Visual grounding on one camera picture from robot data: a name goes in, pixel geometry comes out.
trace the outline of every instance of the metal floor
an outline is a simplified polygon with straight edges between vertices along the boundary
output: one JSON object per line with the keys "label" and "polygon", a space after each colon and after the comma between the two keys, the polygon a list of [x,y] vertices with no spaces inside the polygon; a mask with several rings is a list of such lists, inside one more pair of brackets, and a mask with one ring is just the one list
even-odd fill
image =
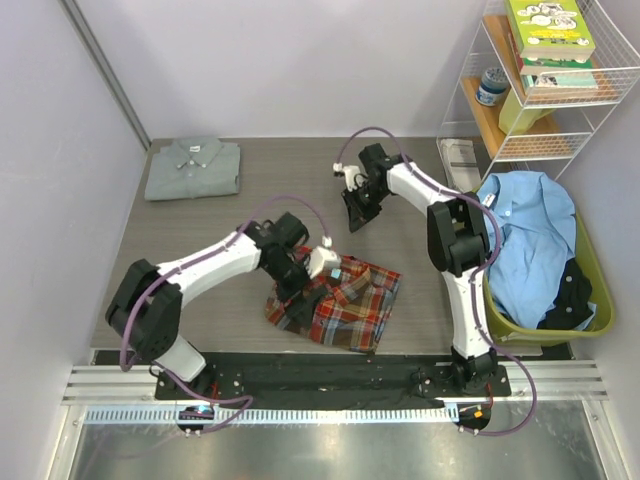
{"label": "metal floor", "polygon": [[[528,402],[494,406],[491,429],[512,426]],[[233,427],[202,438],[173,425],[86,425],[72,480],[606,479],[582,402],[544,402],[507,437],[458,433],[450,423]]]}

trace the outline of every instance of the table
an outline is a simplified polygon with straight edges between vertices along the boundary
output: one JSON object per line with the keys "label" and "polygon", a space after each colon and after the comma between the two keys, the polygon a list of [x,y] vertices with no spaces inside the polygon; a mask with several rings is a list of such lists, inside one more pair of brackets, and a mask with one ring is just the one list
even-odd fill
{"label": "table", "polygon": [[[325,216],[334,245],[404,275],[378,353],[446,354],[453,335],[446,287],[426,253],[426,221],[403,198],[389,197],[383,211],[359,232],[350,234],[340,192],[344,182],[331,167],[343,138],[244,138],[240,144],[241,191],[238,195],[168,202],[144,200],[150,162],[147,161],[122,239],[100,318],[92,340],[94,348],[116,348],[120,338],[104,320],[104,311],[131,263],[146,258],[160,263],[181,258],[216,243],[244,222],[251,211],[275,194],[303,196]],[[358,138],[343,163],[359,163],[358,152],[380,141],[396,153],[388,140]],[[153,142],[148,158],[171,140]],[[401,144],[428,175],[444,181],[434,139],[401,139]],[[321,228],[306,207],[285,201],[264,218],[277,219],[291,211],[319,243]],[[295,334],[277,330],[263,315],[272,281],[262,271],[237,276],[201,295],[184,310],[180,331],[202,351],[338,353]]]}

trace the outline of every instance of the blue shirt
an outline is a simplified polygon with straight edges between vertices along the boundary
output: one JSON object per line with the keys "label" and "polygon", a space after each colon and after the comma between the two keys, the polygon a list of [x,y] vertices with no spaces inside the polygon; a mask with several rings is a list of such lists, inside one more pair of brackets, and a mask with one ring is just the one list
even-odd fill
{"label": "blue shirt", "polygon": [[[573,201],[540,172],[489,175],[478,191],[490,205],[502,235],[502,250],[488,272],[496,306],[524,328],[535,329],[553,308],[567,260],[575,256]],[[491,249],[495,232],[485,218]]]}

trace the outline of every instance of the black mounting plate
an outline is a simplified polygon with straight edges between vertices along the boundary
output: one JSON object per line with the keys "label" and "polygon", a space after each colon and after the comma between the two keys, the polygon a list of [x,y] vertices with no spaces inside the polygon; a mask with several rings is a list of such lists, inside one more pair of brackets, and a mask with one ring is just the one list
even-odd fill
{"label": "black mounting plate", "polygon": [[[216,372],[217,398],[254,396],[251,408],[279,410],[385,410],[440,408],[463,394],[453,385],[446,357],[345,354],[207,353]],[[169,382],[157,400],[189,399]],[[506,370],[491,379],[494,397],[511,395]]]}

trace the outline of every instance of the gray folded shirt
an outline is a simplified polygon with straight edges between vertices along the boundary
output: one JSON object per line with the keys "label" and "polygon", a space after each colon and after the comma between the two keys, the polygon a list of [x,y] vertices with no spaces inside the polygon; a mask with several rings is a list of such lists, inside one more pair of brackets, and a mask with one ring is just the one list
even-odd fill
{"label": "gray folded shirt", "polygon": [[175,140],[151,159],[146,200],[233,195],[240,189],[240,147],[215,137]]}

